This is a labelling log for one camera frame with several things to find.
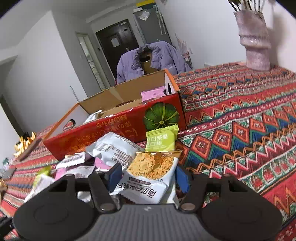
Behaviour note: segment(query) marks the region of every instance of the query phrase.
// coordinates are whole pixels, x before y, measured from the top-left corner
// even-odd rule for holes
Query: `cracker picture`
[[[142,176],[149,179],[163,177],[172,167],[174,158],[161,153],[137,153],[128,171],[134,176]]]

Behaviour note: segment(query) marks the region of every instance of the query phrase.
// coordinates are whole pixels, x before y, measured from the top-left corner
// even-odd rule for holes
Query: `printed pumpkin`
[[[147,131],[152,131],[176,125],[179,119],[179,113],[172,104],[157,102],[146,110],[143,121]]]

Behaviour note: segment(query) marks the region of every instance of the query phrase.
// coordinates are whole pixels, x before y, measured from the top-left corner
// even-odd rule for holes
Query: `red box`
[[[142,91],[161,86],[165,87],[166,96],[142,103]],[[135,143],[144,141],[146,140],[146,127],[143,123],[145,112],[150,111],[150,108],[158,102],[165,103],[167,107],[171,104],[176,108],[179,113],[179,130],[185,130],[186,121],[180,89],[172,75],[165,69],[121,83],[77,103],[45,136],[43,143],[57,160],[61,160],[67,154],[83,151],[86,146],[110,131]],[[102,110],[102,118],[83,124],[90,114],[99,110]],[[63,132],[69,121],[75,123],[74,127]]]

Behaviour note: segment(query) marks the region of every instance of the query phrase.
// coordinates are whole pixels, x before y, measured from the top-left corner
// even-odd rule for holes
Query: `pink vase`
[[[240,43],[246,47],[247,67],[255,70],[269,70],[271,42],[263,14],[241,10],[234,15],[239,27]]]

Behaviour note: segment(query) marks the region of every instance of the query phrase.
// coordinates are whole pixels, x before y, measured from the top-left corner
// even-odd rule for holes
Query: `purple jacket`
[[[168,69],[171,74],[178,74],[191,70],[184,58],[173,46],[165,41],[159,41],[152,44],[146,44],[121,56],[117,65],[117,84],[144,75],[140,63],[140,53],[142,53],[145,48],[152,50],[152,68],[159,70]]]

